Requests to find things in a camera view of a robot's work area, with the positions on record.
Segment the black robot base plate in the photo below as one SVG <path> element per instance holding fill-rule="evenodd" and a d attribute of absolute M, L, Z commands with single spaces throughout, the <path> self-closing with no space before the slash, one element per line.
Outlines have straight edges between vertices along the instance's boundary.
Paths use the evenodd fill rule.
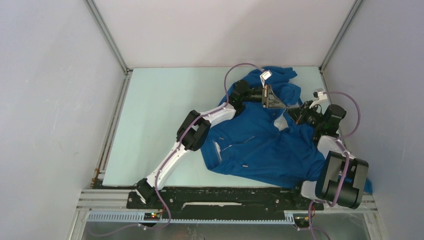
<path fill-rule="evenodd" d="M 135 190 L 127 209 L 164 210 L 161 217 L 277 220 L 292 211 L 308 211 L 310 199 L 280 187 L 165 187 L 152 205 L 142 204 Z"/>

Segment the blue zip-up jacket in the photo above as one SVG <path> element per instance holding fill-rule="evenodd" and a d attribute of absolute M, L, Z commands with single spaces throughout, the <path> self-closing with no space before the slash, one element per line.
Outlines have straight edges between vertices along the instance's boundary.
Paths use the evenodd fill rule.
<path fill-rule="evenodd" d="M 282 188 L 316 181 L 326 156 L 312 140 L 314 128 L 295 124 L 283 109 L 244 105 L 240 115 L 210 129 L 200 149 L 206 168 Z"/>

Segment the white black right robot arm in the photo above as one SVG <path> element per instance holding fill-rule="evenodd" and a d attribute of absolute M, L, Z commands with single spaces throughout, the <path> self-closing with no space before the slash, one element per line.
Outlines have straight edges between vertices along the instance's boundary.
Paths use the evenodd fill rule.
<path fill-rule="evenodd" d="M 330 104 L 324 113 L 318 108 L 309 100 L 288 110 L 297 125 L 308 124 L 314 128 L 312 142 L 325 157 L 317 180 L 303 182 L 300 190 L 291 194 L 291 204 L 304 209 L 313 199 L 331 206 L 357 209 L 363 198 L 369 164 L 354 157 L 339 139 L 339 124 L 347 112 L 337 104 Z"/>

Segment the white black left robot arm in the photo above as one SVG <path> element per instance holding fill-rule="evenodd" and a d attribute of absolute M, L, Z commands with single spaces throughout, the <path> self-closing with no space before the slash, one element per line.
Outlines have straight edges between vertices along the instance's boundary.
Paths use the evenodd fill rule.
<path fill-rule="evenodd" d="M 261 85 L 250 87 L 245 80 L 233 85 L 227 100 L 216 108 L 205 112 L 192 110 L 188 113 L 176 133 L 176 142 L 158 167 L 135 185 L 138 201 L 145 208 L 153 208 L 158 202 L 158 192 L 164 187 L 170 174 L 186 153 L 199 150 L 205 143 L 212 127 L 232 120 L 245 109 L 245 102 L 260 103 L 268 109 L 285 109 L 288 106 L 274 93 L 272 86 L 261 81 Z"/>

